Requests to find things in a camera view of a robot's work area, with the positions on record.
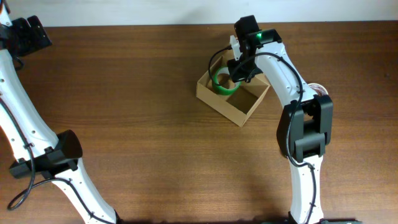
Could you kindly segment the brown cardboard box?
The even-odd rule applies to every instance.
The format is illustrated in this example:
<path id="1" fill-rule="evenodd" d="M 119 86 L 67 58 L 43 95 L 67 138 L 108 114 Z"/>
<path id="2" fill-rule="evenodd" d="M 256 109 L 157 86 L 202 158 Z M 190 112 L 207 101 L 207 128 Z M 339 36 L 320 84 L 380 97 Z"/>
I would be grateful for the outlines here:
<path id="1" fill-rule="evenodd" d="M 264 99 L 271 84 L 263 74 L 254 77 L 250 83 L 242 82 L 239 86 L 231 81 L 226 88 L 235 89 L 230 95 L 222 95 L 212 86 L 208 72 L 197 81 L 196 97 L 224 117 L 242 127 Z"/>

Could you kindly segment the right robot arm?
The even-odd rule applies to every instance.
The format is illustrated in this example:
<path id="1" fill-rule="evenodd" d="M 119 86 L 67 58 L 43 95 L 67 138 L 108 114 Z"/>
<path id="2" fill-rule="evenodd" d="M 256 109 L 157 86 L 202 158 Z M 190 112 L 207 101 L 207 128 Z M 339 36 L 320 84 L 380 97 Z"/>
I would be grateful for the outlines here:
<path id="1" fill-rule="evenodd" d="M 262 30 L 254 16 L 234 24 L 234 58 L 227 63 L 233 82 L 249 83 L 264 75 L 282 106 L 277 142 L 288 159 L 292 178 L 290 223 L 321 223 L 320 168 L 331 140 L 333 102 L 302 78 L 275 29 Z"/>

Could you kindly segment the green tape roll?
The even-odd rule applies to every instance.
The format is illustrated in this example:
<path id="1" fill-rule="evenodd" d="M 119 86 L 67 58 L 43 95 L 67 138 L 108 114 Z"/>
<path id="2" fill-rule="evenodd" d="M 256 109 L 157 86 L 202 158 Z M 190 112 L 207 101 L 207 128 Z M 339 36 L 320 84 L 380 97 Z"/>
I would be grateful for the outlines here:
<path id="1" fill-rule="evenodd" d="M 229 75 L 228 67 L 223 66 L 217 69 L 215 74 L 212 76 L 212 87 L 217 94 L 229 96 L 236 92 L 241 86 L 241 82 L 233 82 L 229 78 Z"/>

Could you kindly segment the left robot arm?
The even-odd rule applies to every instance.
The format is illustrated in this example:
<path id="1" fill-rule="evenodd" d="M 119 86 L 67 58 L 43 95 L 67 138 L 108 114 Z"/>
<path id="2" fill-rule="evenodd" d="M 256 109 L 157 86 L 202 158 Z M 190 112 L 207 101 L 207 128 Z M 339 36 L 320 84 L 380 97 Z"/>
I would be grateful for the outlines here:
<path id="1" fill-rule="evenodd" d="M 1 128 L 14 155 L 9 172 L 16 179 L 30 180 L 7 209 L 19 208 L 32 189 L 51 182 L 68 197 L 85 223 L 122 223 L 89 178 L 77 135 L 70 129 L 53 132 L 17 76 L 24 67 L 21 57 L 51 46 L 51 40 L 37 16 L 11 20 L 9 14 L 7 2 L 1 1 Z"/>

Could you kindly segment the white tape roll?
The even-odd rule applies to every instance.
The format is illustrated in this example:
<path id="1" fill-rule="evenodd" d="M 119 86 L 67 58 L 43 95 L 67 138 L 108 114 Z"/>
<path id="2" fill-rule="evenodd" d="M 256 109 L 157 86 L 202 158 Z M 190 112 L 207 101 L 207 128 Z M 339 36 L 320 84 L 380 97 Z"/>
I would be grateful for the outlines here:
<path id="1" fill-rule="evenodd" d="M 320 96 L 328 95 L 327 89 L 319 83 L 309 83 L 308 86 Z"/>

